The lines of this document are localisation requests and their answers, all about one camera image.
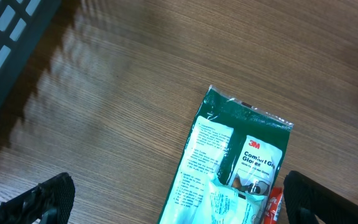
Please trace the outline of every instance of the wooden surface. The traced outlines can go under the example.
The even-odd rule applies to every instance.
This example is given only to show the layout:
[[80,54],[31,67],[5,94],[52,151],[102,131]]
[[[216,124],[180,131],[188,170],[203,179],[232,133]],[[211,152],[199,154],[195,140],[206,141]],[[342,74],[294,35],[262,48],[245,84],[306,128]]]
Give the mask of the wooden surface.
[[295,124],[277,185],[358,204],[358,0],[64,0],[0,112],[0,201],[69,172],[70,223],[155,223],[210,84]]

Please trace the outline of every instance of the clear plastic wrapper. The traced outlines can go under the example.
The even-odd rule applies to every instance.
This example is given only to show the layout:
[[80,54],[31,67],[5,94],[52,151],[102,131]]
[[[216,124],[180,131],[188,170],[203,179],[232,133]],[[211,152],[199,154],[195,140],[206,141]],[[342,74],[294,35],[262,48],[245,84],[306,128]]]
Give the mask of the clear plastic wrapper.
[[[258,199],[258,209],[249,215],[251,223],[260,223],[292,127],[211,86],[194,118],[158,222],[193,223],[196,213],[206,208],[201,206],[204,198],[215,202],[215,193],[206,195],[205,187],[211,175],[216,175],[231,191],[250,201]],[[248,223],[250,218],[244,220],[230,223]]]

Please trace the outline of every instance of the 3m logo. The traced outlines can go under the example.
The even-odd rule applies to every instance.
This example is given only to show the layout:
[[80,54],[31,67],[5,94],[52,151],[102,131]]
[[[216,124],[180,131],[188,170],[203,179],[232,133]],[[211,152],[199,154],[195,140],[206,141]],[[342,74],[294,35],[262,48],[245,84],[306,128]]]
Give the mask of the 3m logo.
[[251,140],[248,145],[252,146],[252,147],[254,147],[256,149],[259,149],[259,147],[260,147],[260,144],[255,142],[255,141],[253,141],[253,140]]

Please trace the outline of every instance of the red packet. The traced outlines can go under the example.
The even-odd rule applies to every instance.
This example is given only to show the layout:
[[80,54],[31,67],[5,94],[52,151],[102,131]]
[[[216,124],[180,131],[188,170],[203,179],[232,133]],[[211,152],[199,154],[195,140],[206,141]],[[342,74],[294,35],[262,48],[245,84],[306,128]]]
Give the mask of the red packet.
[[283,189],[281,187],[274,187],[265,210],[264,224],[276,224],[278,214],[281,210],[281,202],[283,200]]

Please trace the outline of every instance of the red object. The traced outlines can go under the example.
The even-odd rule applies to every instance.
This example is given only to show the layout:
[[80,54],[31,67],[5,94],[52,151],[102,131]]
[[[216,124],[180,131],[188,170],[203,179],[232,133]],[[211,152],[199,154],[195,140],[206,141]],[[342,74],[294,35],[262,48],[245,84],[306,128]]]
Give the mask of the red object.
[[274,187],[265,210],[264,224],[276,224],[278,214],[281,210],[281,202],[283,200],[283,189],[281,187]]

